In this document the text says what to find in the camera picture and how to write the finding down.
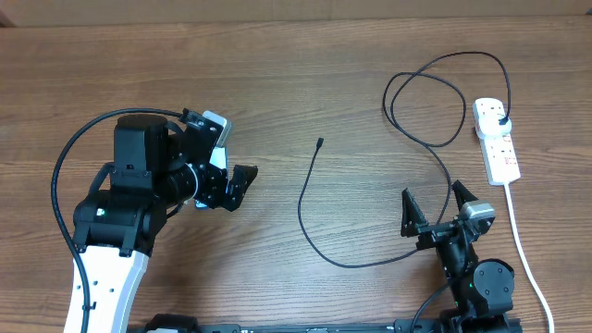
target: extension socket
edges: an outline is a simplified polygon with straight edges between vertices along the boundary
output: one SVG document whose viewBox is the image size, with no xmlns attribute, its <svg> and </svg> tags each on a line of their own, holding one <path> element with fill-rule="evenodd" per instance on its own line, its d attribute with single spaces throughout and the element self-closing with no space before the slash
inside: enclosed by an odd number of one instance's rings
<svg viewBox="0 0 592 333">
<path fill-rule="evenodd" d="M 512 121 L 500 125 L 500 120 L 506 117 L 503 103 L 495 98 L 479 98 L 473 103 L 475 129 L 479 139 L 493 139 L 501 135 L 510 134 Z"/>
<path fill-rule="evenodd" d="M 473 103 L 473 115 L 489 184 L 509 184 L 520 178 L 510 136 L 512 122 L 508 119 L 506 124 L 500 125 L 500 119 L 506 116 L 503 103 L 493 98 L 479 98 Z"/>
<path fill-rule="evenodd" d="M 481 151 L 490 185 L 509 184 L 520 178 L 520 169 L 510 134 L 481 140 Z"/>
</svg>

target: black cable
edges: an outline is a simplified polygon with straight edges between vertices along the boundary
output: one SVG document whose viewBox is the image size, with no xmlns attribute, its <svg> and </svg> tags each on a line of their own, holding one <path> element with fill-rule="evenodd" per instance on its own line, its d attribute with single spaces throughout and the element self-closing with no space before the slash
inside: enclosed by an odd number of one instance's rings
<svg viewBox="0 0 592 333">
<path fill-rule="evenodd" d="M 318 255 L 320 255 L 321 258 L 325 259 L 328 263 L 335 265 L 337 267 L 341 267 L 341 268 L 364 268 L 364 267 L 370 267 L 370 266 L 374 266 L 374 265 L 390 264 L 390 263 L 394 263 L 396 261 L 399 261 L 401 259 L 405 259 L 408 256 L 411 256 L 412 254 L 416 253 L 417 250 L 413 250 L 413 251 L 410 251 L 404 255 L 401 255 L 401 256 L 398 256 L 398 257 L 395 257 L 392 259 L 388 259 L 388 260 L 375 262 L 375 263 L 361 264 L 361 265 L 344 265 L 344 264 L 340 264 L 338 262 L 335 262 L 335 261 L 327 258 L 324 254 L 322 254 L 316 248 L 316 246 L 313 244 L 313 241 L 311 240 L 311 238 L 308 237 L 308 233 L 306 233 L 306 229 L 304 228 L 304 224 L 302 222 L 302 215 L 301 215 L 301 206 L 302 206 L 302 198 L 304 197 L 304 192 L 306 191 L 306 185 L 308 185 L 308 179 L 310 179 L 311 173 L 313 172 L 313 166 L 315 165 L 316 155 L 318 154 L 318 151 L 319 151 L 319 149 L 321 149 L 322 145 L 323 145 L 323 138 L 318 138 L 318 141 L 316 142 L 316 150 L 314 151 L 314 155 L 313 155 L 313 160 L 311 161 L 311 166 L 308 169 L 308 175 L 306 176 L 306 180 L 304 181 L 304 186 L 302 187 L 302 192 L 300 193 L 300 199 L 298 200 L 298 220 L 300 221 L 300 228 L 302 229 L 302 233 L 304 234 L 304 237 L 306 238 L 308 243 L 311 244 L 311 247 L 313 247 L 313 249 L 316 251 L 316 253 Z"/>
<path fill-rule="evenodd" d="M 426 307 L 432 301 L 434 301 L 439 295 L 441 295 L 442 292 L 444 292 L 444 290 L 446 290 L 448 287 L 450 287 L 454 282 L 459 280 L 461 277 L 462 277 L 462 275 L 458 276 L 457 278 L 450 279 L 448 282 L 446 282 L 445 285 L 438 288 L 438 290 L 436 290 L 430 297 L 427 298 L 427 300 L 425 300 L 425 302 L 422 304 L 422 306 L 420 306 L 419 309 L 417 309 L 417 312 L 415 313 L 415 316 L 413 317 L 413 320 L 411 321 L 411 326 L 409 328 L 410 333 L 414 333 L 415 324 L 417 323 L 417 320 L 419 319 L 420 315 L 422 315 L 422 312 L 426 309 Z"/>
<path fill-rule="evenodd" d="M 177 207 L 175 207 L 175 209 L 170 211 L 170 213 L 166 214 L 166 219 L 169 219 L 169 218 L 175 216 L 181 210 L 181 208 L 183 208 L 183 203 L 179 203 L 177 205 Z"/>
<path fill-rule="evenodd" d="M 462 240 L 464 242 L 464 264 L 462 264 L 461 275 L 466 272 L 466 269 L 469 266 L 469 240 L 466 238 L 466 231 L 464 228 L 461 227 L 462 230 Z"/>
<path fill-rule="evenodd" d="M 469 314 L 464 314 L 461 315 L 461 317 L 458 319 L 458 321 L 456 322 L 456 325 L 454 326 L 454 328 L 456 329 L 456 332 L 460 332 L 461 331 L 461 325 L 464 323 L 464 321 L 469 317 Z"/>
<path fill-rule="evenodd" d="M 456 137 L 459 135 L 459 133 L 461 132 L 461 129 L 463 128 L 463 124 L 464 124 L 464 120 L 466 119 L 466 101 L 464 99 L 464 95 L 463 93 L 457 88 L 455 87 L 452 83 L 450 83 L 447 80 L 444 80 L 440 77 L 437 77 L 435 75 L 430 75 L 430 74 L 425 74 L 422 73 L 424 70 L 426 70 L 428 67 L 430 67 L 431 65 L 433 65 L 434 63 L 436 63 L 437 61 L 439 61 L 440 59 L 449 57 L 449 56 L 459 56 L 459 55 L 483 55 L 483 56 L 489 56 L 491 58 L 493 58 L 494 60 L 496 60 L 499 64 L 499 66 L 501 67 L 501 70 L 503 71 L 503 75 L 504 78 L 506 80 L 506 86 L 508 87 L 508 111 L 506 113 L 506 117 L 504 117 L 503 119 L 501 119 L 499 121 L 500 124 L 505 124 L 508 121 L 508 117 L 510 116 L 510 108 L 511 108 L 511 89 L 510 89 L 510 79 L 508 78 L 508 73 L 506 72 L 506 68 L 503 66 L 503 64 L 501 63 L 501 61 L 494 55 L 489 54 L 487 52 L 480 52 L 480 51 L 467 51 L 467 52 L 457 52 L 457 53 L 452 53 L 452 54 L 448 54 L 448 55 L 442 55 L 437 57 L 436 59 L 428 62 L 427 64 L 423 65 L 421 68 L 419 68 L 417 71 L 415 72 L 401 72 L 396 74 L 395 76 L 393 76 L 387 84 L 387 88 L 385 88 L 385 92 L 382 96 L 382 109 L 385 113 L 385 116 L 387 117 L 388 122 L 390 122 L 390 124 L 397 130 L 399 130 L 401 133 L 403 133 L 405 136 L 407 136 L 409 139 L 421 144 L 422 146 L 424 146 L 424 148 L 427 149 L 428 152 L 430 152 L 438 161 L 438 163 L 440 164 L 440 166 L 442 167 L 442 170 L 444 170 L 444 174 L 446 175 L 446 181 L 448 183 L 448 190 L 446 192 L 446 200 L 444 201 L 444 206 L 442 207 L 442 211 L 440 212 L 440 215 L 438 217 L 438 220 L 436 221 L 436 224 L 440 223 L 440 221 L 442 220 L 442 217 L 444 216 L 444 213 L 446 212 L 446 208 L 448 207 L 448 203 L 450 200 L 450 192 L 452 190 L 452 180 L 450 179 L 450 173 L 448 172 L 448 169 L 446 168 L 446 166 L 444 165 L 444 163 L 442 162 L 442 160 L 439 158 L 439 156 L 436 154 L 436 152 L 434 152 L 432 150 L 432 148 L 440 148 L 440 147 L 444 147 L 448 144 L 450 144 L 451 142 L 454 141 L 454 139 L 456 139 Z M 397 90 L 397 92 L 395 92 L 395 95 L 393 96 L 391 102 L 390 102 L 390 117 L 389 117 L 389 112 L 387 111 L 387 93 L 389 92 L 389 87 L 390 84 L 397 79 L 399 76 L 402 75 L 408 75 L 410 76 L 409 79 L 407 79 Z M 456 129 L 456 132 L 452 135 L 452 137 L 450 139 L 448 139 L 446 142 L 443 143 L 429 143 L 429 142 L 424 142 L 416 137 L 414 137 L 411 133 L 407 132 L 405 129 L 402 128 L 402 126 L 399 124 L 399 122 L 397 121 L 397 119 L 395 118 L 395 100 L 397 99 L 397 97 L 399 96 L 399 93 L 401 93 L 402 89 L 407 85 L 407 83 L 409 83 L 411 80 L 413 80 L 413 78 L 415 77 L 425 77 L 425 78 L 429 78 L 432 80 L 437 80 L 439 82 L 442 82 L 446 85 L 448 85 L 449 87 L 451 87 L 456 93 L 459 94 L 459 96 L 462 99 L 462 118 L 461 118 L 461 124 L 459 125 L 459 128 Z"/>
<path fill-rule="evenodd" d="M 150 114 L 157 114 L 157 115 L 165 115 L 165 116 L 172 116 L 172 117 L 181 117 L 182 114 L 173 111 L 166 111 L 160 109 L 152 109 L 152 108 L 127 108 L 121 109 L 116 111 L 108 112 L 104 115 L 101 115 L 93 120 L 91 120 L 88 124 L 84 125 L 81 129 L 79 129 L 73 136 L 70 138 L 66 146 L 62 150 L 62 153 L 57 158 L 54 167 L 54 174 L 52 175 L 52 183 L 51 183 L 51 196 L 52 196 L 52 207 L 54 209 L 55 219 L 57 220 L 57 225 L 59 226 L 60 231 L 62 232 L 62 236 L 64 236 L 64 240 L 66 241 L 66 245 L 70 249 L 72 256 L 74 257 L 74 262 L 76 263 L 76 267 L 80 272 L 80 281 L 82 282 L 82 294 L 83 294 L 83 306 L 82 306 L 82 328 L 80 330 L 81 333 L 86 333 L 89 326 L 89 316 L 90 316 L 90 302 L 91 302 L 91 294 L 89 290 L 89 281 L 86 276 L 86 270 L 84 269 L 84 264 L 80 259 L 80 255 L 78 250 L 76 249 L 76 245 L 74 245 L 74 241 L 70 237 L 68 232 L 68 228 L 66 227 L 66 223 L 64 222 L 64 218 L 59 210 L 59 204 L 57 202 L 57 177 L 59 176 L 59 170 L 66 159 L 66 154 L 76 142 L 76 140 L 84 134 L 92 126 L 96 125 L 98 122 L 103 121 L 109 117 L 119 116 L 123 114 L 133 114 L 133 113 L 150 113 Z"/>
</svg>

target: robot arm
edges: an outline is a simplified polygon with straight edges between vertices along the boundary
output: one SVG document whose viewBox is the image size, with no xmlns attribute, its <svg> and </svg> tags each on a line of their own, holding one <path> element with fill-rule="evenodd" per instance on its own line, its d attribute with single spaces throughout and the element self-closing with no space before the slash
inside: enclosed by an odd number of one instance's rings
<svg viewBox="0 0 592 333">
<path fill-rule="evenodd" d="M 506 315 L 513 308 L 512 267 L 499 259 L 479 261 L 472 244 L 489 231 L 495 210 L 459 180 L 452 189 L 459 214 L 435 225 L 428 224 L 411 193 L 403 191 L 401 235 L 417 237 L 417 250 L 436 249 L 456 308 L 442 311 L 439 320 L 402 319 L 394 327 L 397 333 L 521 333 L 520 320 Z"/>
<path fill-rule="evenodd" d="M 101 169 L 76 207 L 72 239 L 91 289 L 90 333 L 127 330 L 155 237 L 169 217 L 191 198 L 196 207 L 234 211 L 257 175 L 256 166 L 235 166 L 228 180 L 229 121 L 187 109 L 180 121 L 184 131 L 160 116 L 121 117 L 114 133 L 115 161 Z M 99 190 L 107 174 L 110 189 Z M 80 331 L 82 295 L 75 265 L 65 332 Z"/>
</svg>

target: wooden table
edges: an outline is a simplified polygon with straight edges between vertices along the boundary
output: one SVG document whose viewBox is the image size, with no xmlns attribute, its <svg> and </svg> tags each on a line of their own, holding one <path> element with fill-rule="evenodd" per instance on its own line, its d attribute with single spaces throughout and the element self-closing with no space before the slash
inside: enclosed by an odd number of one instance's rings
<svg viewBox="0 0 592 333">
<path fill-rule="evenodd" d="M 131 312 L 195 315 L 242 325 L 389 322 L 413 316 L 444 282 L 434 251 L 397 264 L 342 269 L 304 239 L 296 203 L 316 138 L 325 145 L 303 202 L 304 223 L 329 257 L 359 264 L 413 248 L 400 237 L 401 191 L 409 187 L 434 220 L 444 201 L 441 170 L 382 115 L 386 82 L 446 53 L 482 50 L 512 82 L 515 149 L 523 177 L 512 184 L 524 249 L 559 332 L 592 330 L 592 20 L 560 18 L 393 19 L 303 23 L 152 25 L 0 30 L 0 330 L 60 332 L 72 263 L 50 206 L 49 180 L 70 136 L 106 111 L 147 106 L 211 109 L 232 119 L 231 164 L 260 167 L 240 210 L 187 207 L 159 234 Z M 429 70 L 469 103 L 461 134 L 438 153 L 453 179 L 497 209 L 476 244 L 482 259 L 516 270 L 514 310 L 526 332 L 546 320 L 514 247 L 502 188 L 487 184 L 470 104 L 503 101 L 500 69 L 476 55 Z M 462 105 L 449 88 L 418 79 L 398 116 L 438 142 Z M 59 200 L 71 214 L 99 167 L 112 160 L 115 120 L 76 143 Z M 455 214 L 450 205 L 446 218 Z M 447 293 L 429 307 L 452 306 Z"/>
</svg>

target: white power strip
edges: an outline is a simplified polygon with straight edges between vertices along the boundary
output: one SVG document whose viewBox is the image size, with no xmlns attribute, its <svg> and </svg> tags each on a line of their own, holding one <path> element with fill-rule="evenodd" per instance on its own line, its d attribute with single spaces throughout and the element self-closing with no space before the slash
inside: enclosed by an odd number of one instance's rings
<svg viewBox="0 0 592 333">
<path fill-rule="evenodd" d="M 516 219 L 514 216 L 514 209 L 512 204 L 512 197 L 510 193 L 510 183 L 520 178 L 520 169 L 518 168 L 518 160 L 516 159 L 516 152 L 512 143 L 510 131 L 512 130 L 512 123 L 508 122 L 500 125 L 499 119 L 505 115 L 503 103 L 493 98 L 480 98 L 473 104 L 473 115 L 475 116 L 475 130 L 481 143 L 481 152 L 483 153 L 483 160 L 487 172 L 487 180 L 491 185 L 503 185 L 506 192 L 506 199 L 508 201 L 508 211 L 510 214 L 510 224 L 512 226 L 512 234 L 520 255 L 520 260 L 524 266 L 524 271 L 528 276 L 528 280 L 536 292 L 536 296 L 540 300 L 547 320 L 549 322 L 549 333 L 555 332 L 555 325 L 553 323 L 553 315 L 545 300 L 545 296 L 537 285 L 530 266 L 526 261 L 520 236 L 518 234 L 518 227 L 516 226 Z"/>
<path fill-rule="evenodd" d="M 479 139 L 479 142 L 490 185 L 503 185 L 520 178 L 520 168 L 510 134 Z"/>
</svg>

